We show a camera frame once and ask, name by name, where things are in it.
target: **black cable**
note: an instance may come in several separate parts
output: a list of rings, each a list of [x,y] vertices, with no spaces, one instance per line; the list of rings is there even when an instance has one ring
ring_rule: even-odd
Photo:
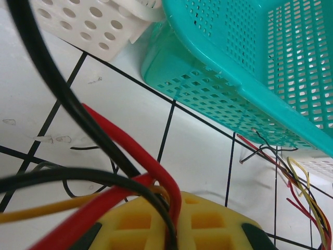
[[[63,166],[61,166],[61,165],[58,165],[58,164],[55,164],[55,163],[52,163],[52,162],[44,161],[44,162],[39,163],[39,164],[33,169],[33,171],[40,171],[42,168],[59,169],[59,168],[65,168],[65,167],[63,167]],[[63,185],[63,189],[65,190],[65,192],[67,193],[67,195],[68,195],[69,197],[71,197],[71,198],[80,197],[80,196],[77,196],[77,195],[73,194],[73,192],[69,189],[69,186],[68,186],[68,182],[67,182],[67,180],[63,180],[63,181],[62,181],[62,185]],[[96,190],[96,191],[94,192],[94,194],[103,191],[103,190],[106,189],[107,187],[108,187],[108,186],[103,185],[103,186],[100,187],[98,190]]]
[[[92,150],[92,149],[99,149],[99,146],[93,146],[93,147],[71,147],[72,150],[78,150],[78,151],[85,151],[85,150]]]
[[[58,168],[44,171],[32,171],[0,179],[0,193],[62,180],[89,180],[98,183],[102,182],[107,183],[108,186],[117,185],[142,195],[152,204],[165,221],[170,234],[170,248],[177,249],[176,229],[167,210],[163,207],[162,203],[153,192],[145,186],[126,177],[102,170],[87,168]]]
[[[68,114],[127,176],[139,175],[139,171],[90,116],[66,84],[47,50],[29,1],[7,0],[7,5],[35,67]]]

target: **white floor tile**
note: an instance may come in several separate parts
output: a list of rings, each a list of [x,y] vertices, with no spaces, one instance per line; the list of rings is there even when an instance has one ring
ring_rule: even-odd
[[[12,157],[10,155],[0,153],[0,177],[11,176],[16,174],[20,169],[23,160]],[[5,194],[0,194],[0,201],[5,196]]]
[[[55,98],[25,52],[7,11],[0,9],[0,144],[27,153]],[[67,79],[82,52],[48,33],[48,48]]]
[[[274,233],[275,168],[258,156],[239,163],[251,153],[235,144],[228,207],[255,220],[265,232]]]
[[[181,190],[224,204],[231,143],[175,108],[161,163]]]
[[[290,243],[284,242],[284,241],[276,241],[276,247],[279,250],[304,250],[303,247],[292,245]]]
[[[72,89],[80,101],[132,136],[153,157],[158,156],[171,104],[88,57]],[[62,165],[99,166],[110,162],[100,150],[73,151],[93,142],[60,108],[36,156]]]

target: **yellow foam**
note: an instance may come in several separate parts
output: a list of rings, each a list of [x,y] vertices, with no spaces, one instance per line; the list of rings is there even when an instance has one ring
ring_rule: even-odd
[[[182,192],[179,250],[252,250],[241,225],[253,220],[217,203]],[[165,224],[142,197],[105,214],[89,250],[164,250]]]

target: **white plastic container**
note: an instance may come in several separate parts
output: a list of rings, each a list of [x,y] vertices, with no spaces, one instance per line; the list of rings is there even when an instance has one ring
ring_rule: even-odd
[[[42,29],[105,61],[152,22],[164,18],[161,0],[30,0]]]
[[[320,150],[299,149],[294,152],[283,152],[283,157],[292,157],[308,172],[333,182],[333,159]]]

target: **wire bundle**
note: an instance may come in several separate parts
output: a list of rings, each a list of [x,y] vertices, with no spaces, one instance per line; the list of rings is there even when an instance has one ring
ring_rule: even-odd
[[[39,165],[36,171],[17,174],[16,176],[0,179],[0,193],[14,191],[40,183],[62,181],[66,192],[74,199],[67,202],[47,205],[41,208],[28,209],[0,215],[0,223],[17,220],[18,218],[32,218],[41,214],[54,213],[65,209],[78,207],[86,202],[78,211],[60,224],[54,231],[35,244],[31,249],[68,249],[81,235],[83,235],[104,213],[125,199],[129,195],[142,195],[158,211],[168,229],[166,246],[177,249],[176,227],[181,209],[181,193],[174,179],[169,173],[151,157],[128,134],[113,123],[82,105],[53,62],[46,45],[41,37],[34,20],[28,0],[7,0],[8,8],[17,26],[26,49],[34,62],[46,85],[53,92],[69,115],[96,143],[95,148],[101,148],[111,159],[113,173],[86,169],[65,168],[50,163]],[[133,158],[140,163],[148,173],[140,175],[139,171],[117,147],[115,140]],[[131,179],[117,175],[117,164]],[[43,167],[50,169],[37,171]],[[68,188],[67,180],[87,180],[102,184],[101,194],[87,197],[76,197]],[[165,188],[152,186],[155,181]]]
[[[249,142],[247,139],[245,139],[243,136],[238,135],[239,138],[241,138],[245,143],[247,143],[249,146],[251,146],[254,150],[256,150],[256,153],[261,153],[262,156],[273,163],[281,172],[282,174],[288,179],[288,187],[290,188],[291,194],[296,200],[297,204],[295,204],[291,199],[287,198],[287,201],[290,202],[294,207],[296,207],[298,210],[300,210],[305,216],[307,216],[318,228],[319,234],[321,236],[321,245],[319,246],[318,250],[331,250],[331,244],[332,244],[332,233],[331,233],[331,227],[327,220],[327,217],[323,213],[323,211],[320,209],[320,207],[317,205],[317,202],[310,191],[310,180],[309,180],[309,174],[305,171],[305,169],[297,163],[294,159],[287,157],[287,163],[278,155],[278,151],[275,150],[273,147],[271,147],[268,143],[268,141],[260,135],[258,131],[255,131],[257,135],[266,143],[266,147],[257,148],[254,146],[251,142]],[[268,154],[262,152],[263,149],[269,149],[277,158],[279,163],[275,161],[272,157],[270,157]],[[298,168],[300,168],[305,176],[306,176],[306,185],[300,180],[300,178],[297,176],[294,167],[292,166],[292,163],[295,164]],[[305,207],[302,205],[302,203],[299,201],[297,195],[294,192],[293,186],[295,186],[297,189],[301,191],[299,197],[304,195],[306,202],[308,203],[310,210],[313,214],[313,216],[305,209]]]

